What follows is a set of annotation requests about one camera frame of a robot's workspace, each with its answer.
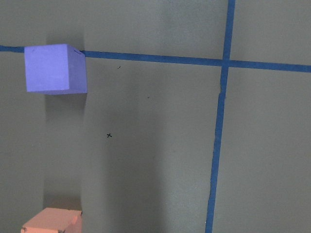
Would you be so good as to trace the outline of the orange foam block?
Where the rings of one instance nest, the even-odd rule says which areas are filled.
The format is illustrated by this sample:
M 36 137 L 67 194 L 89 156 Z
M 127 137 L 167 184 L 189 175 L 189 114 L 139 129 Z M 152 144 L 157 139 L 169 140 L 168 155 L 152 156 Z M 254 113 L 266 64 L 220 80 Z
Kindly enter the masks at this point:
M 27 221 L 21 233 L 81 233 L 82 211 L 45 208 Z

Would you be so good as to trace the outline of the purple foam block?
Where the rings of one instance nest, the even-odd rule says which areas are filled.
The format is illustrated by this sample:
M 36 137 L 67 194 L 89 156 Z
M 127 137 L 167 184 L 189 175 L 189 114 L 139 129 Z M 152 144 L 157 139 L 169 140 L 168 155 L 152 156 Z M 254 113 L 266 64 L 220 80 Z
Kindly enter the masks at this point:
M 24 48 L 27 92 L 45 95 L 87 93 L 86 57 L 68 44 Z

